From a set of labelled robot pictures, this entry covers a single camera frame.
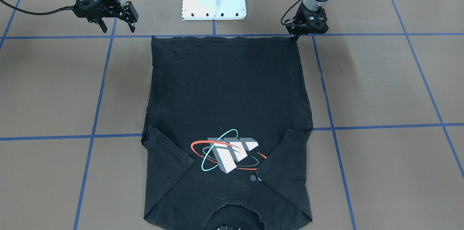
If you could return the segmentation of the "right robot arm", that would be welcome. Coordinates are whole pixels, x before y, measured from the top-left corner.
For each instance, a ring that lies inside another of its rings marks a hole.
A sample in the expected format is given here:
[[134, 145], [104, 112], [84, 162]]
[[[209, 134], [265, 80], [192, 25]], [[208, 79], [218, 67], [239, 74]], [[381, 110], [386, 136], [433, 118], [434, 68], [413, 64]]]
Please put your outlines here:
[[108, 28], [103, 22], [104, 18], [117, 18], [126, 22], [132, 33], [138, 22], [138, 12], [131, 1], [121, 3], [119, 0], [76, 0], [72, 9], [78, 18], [85, 18], [89, 23], [100, 26], [103, 33]]

